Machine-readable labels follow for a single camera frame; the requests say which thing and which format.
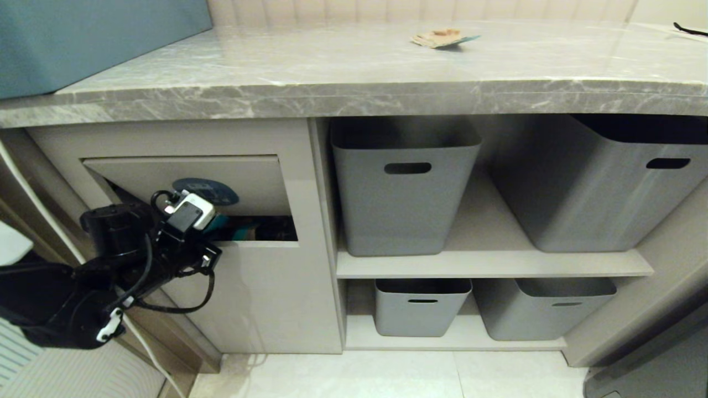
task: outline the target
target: black cable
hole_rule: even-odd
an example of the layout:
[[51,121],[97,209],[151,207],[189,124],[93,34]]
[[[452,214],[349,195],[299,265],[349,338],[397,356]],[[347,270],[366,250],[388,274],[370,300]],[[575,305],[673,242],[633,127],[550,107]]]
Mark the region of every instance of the black cable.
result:
[[157,198],[159,198],[162,195],[172,195],[172,192],[170,191],[165,191],[164,189],[161,189],[160,191],[157,191],[152,194],[152,197],[150,197],[150,207],[155,209],[160,214],[164,214],[164,211],[160,207],[157,207]]
[[686,33],[690,33],[692,35],[699,35],[699,36],[708,36],[708,33],[706,32],[701,32],[700,30],[691,30],[691,29],[686,29],[682,27],[681,25],[677,24],[676,22],[673,23],[673,27]]
[[142,275],[140,278],[133,284],[133,286],[130,287],[130,289],[126,290],[116,301],[111,302],[107,307],[106,310],[108,312],[113,311],[113,308],[116,308],[118,305],[121,305],[127,298],[130,297],[142,284],[145,282],[147,279],[148,274],[150,274],[150,269],[152,268],[152,242],[150,242],[150,236],[148,234],[145,234],[145,245],[147,247],[147,258],[145,259],[145,269],[142,271]]
[[214,292],[214,270],[209,269],[206,271],[206,275],[209,276],[209,288],[207,290],[207,295],[204,297],[204,301],[202,301],[202,304],[199,304],[196,307],[189,307],[189,308],[177,308],[177,307],[163,307],[161,305],[152,305],[152,304],[147,304],[146,302],[142,301],[142,299],[135,300],[135,305],[138,307],[142,307],[145,309],[150,309],[152,311],[158,311],[158,312],[166,312],[168,314],[189,314],[190,312],[197,311],[198,309],[204,307],[207,302],[209,302],[209,299],[212,298],[212,293]]

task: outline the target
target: white cabinet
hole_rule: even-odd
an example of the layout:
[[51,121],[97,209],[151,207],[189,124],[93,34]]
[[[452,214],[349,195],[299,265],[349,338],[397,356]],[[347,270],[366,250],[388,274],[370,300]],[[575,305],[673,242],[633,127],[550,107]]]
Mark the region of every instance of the white cabinet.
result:
[[[115,123],[29,129],[89,207],[118,200],[110,184],[145,200],[174,178],[233,185],[238,215],[291,214],[297,241],[227,241],[214,295],[191,320],[225,353],[340,353],[333,283],[307,120]],[[165,292],[198,304],[206,277]]]

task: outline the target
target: robotic arm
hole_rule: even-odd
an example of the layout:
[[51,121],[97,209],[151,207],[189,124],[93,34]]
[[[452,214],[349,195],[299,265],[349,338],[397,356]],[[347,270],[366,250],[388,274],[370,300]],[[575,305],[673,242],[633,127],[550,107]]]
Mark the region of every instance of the robotic arm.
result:
[[[156,206],[161,195],[169,197],[165,213]],[[85,212],[81,226],[91,235],[98,256],[77,268],[28,253],[26,238],[7,226],[0,229],[0,235],[7,236],[0,237],[4,243],[11,237],[17,242],[14,254],[0,256],[10,263],[0,263],[0,317],[22,328],[38,346],[90,349],[125,332],[122,315],[133,305],[181,314],[203,307],[211,298],[221,255],[205,237],[217,216],[214,205],[188,191],[158,191],[151,203],[162,215],[156,225],[143,205]],[[143,301],[170,280],[197,273],[209,277],[201,305],[169,308]]]

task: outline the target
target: tile floor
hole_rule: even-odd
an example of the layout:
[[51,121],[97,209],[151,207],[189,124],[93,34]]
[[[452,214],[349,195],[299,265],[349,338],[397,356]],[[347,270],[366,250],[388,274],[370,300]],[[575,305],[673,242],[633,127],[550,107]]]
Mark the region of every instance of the tile floor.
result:
[[587,372],[559,352],[228,355],[190,398],[582,398]]

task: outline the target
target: white cable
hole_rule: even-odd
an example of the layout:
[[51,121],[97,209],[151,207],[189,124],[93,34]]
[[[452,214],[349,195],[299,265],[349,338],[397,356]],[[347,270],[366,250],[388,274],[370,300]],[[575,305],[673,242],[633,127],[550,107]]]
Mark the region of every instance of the white cable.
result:
[[162,375],[170,382],[172,387],[174,387],[174,389],[177,390],[177,394],[179,394],[179,396],[181,398],[187,398],[184,395],[184,393],[182,392],[182,390],[180,389],[180,387],[177,385],[175,380],[172,378],[172,376],[167,372],[167,370],[165,370],[162,367],[162,365],[160,365],[160,362],[157,361],[157,358],[155,358],[155,354],[152,352],[152,349],[150,348],[150,346],[147,345],[147,342],[145,341],[143,336],[140,334],[140,332],[137,330],[137,327],[135,327],[135,325],[132,323],[132,321],[130,320],[130,318],[126,314],[123,315],[123,321],[128,326],[128,329],[130,329],[130,331],[133,332],[135,337],[137,337],[137,339],[140,341],[142,346],[145,347],[145,350],[147,351],[147,355],[150,356],[150,359],[152,360],[152,364],[155,365],[155,368],[157,368],[157,370],[159,370],[160,373],[162,373]]
[[67,245],[74,257],[76,257],[76,260],[81,264],[86,263],[84,255],[81,254],[81,252],[76,248],[72,240],[67,236],[62,227],[59,225],[59,223],[54,219],[52,213],[47,210],[47,208],[42,204],[42,201],[37,197],[37,194],[35,194],[35,191],[32,189],[32,187],[30,187],[29,182],[27,182],[25,176],[22,175],[20,169],[18,169],[17,165],[15,164],[15,161],[13,161],[12,157],[10,157],[10,153],[7,151],[7,148],[5,148],[5,145],[2,143],[2,141],[0,141],[0,158],[5,161],[5,165],[7,165],[7,168],[10,170],[10,173],[13,177],[15,177],[15,180],[17,180],[17,182],[20,184],[20,187],[22,187],[23,191],[25,191],[25,194],[30,197],[30,201],[32,201],[32,204],[34,204],[37,210],[39,210],[42,217],[44,217],[44,219],[51,226],[54,232],[59,235],[59,238],[64,242],[64,244]]

